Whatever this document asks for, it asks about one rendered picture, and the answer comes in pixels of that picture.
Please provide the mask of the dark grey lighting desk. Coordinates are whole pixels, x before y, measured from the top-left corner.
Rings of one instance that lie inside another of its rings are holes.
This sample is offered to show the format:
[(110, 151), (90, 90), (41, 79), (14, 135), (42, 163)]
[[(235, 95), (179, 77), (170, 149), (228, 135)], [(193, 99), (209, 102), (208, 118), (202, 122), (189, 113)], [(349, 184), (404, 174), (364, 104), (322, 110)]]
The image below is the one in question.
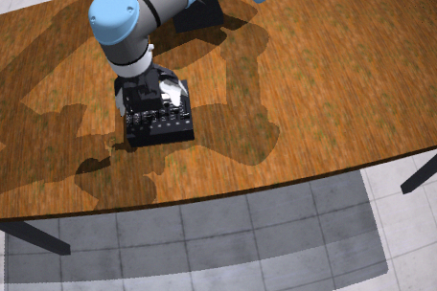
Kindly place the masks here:
[(131, 147), (195, 139), (191, 104), (189, 106), (188, 82), (186, 79), (180, 82), (187, 91), (188, 97), (180, 95), (178, 107), (174, 106), (170, 97), (161, 91), (164, 109), (133, 113), (130, 107), (131, 115), (126, 112), (126, 138)]

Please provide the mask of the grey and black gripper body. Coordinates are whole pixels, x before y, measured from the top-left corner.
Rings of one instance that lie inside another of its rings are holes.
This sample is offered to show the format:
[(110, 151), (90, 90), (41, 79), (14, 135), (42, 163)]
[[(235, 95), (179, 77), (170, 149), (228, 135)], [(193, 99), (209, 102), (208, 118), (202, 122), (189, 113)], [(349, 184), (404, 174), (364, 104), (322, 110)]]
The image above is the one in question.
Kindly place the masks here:
[[(157, 72), (159, 70), (159, 65), (152, 63), (153, 59), (151, 58), (149, 67), (142, 74), (136, 77), (124, 78), (117, 75), (120, 79), (125, 80), (125, 88), (124, 81), (122, 80), (123, 105), (129, 115), (131, 115), (130, 107), (133, 113), (140, 113), (161, 108), (164, 109), (164, 103), (162, 104), (162, 93), (159, 87), (160, 76)], [(150, 66), (152, 67), (150, 68)], [(146, 88), (143, 89), (145, 85)], [(136, 89), (136, 91), (133, 89)]]

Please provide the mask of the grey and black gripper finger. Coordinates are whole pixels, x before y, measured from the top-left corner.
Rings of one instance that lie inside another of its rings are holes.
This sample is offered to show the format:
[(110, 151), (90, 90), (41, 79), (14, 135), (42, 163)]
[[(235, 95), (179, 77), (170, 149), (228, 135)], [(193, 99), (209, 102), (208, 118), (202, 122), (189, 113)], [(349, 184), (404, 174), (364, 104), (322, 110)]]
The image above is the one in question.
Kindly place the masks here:
[(174, 106), (178, 107), (180, 104), (180, 95), (188, 97), (187, 91), (172, 70), (159, 65), (157, 72), (161, 80), (159, 83), (161, 91), (170, 97)]
[(122, 92), (122, 82), (119, 77), (117, 77), (114, 81), (114, 90), (115, 90), (115, 102), (116, 107), (119, 109), (120, 107), (120, 113), (123, 117), (125, 115), (126, 108), (123, 105), (123, 92)]

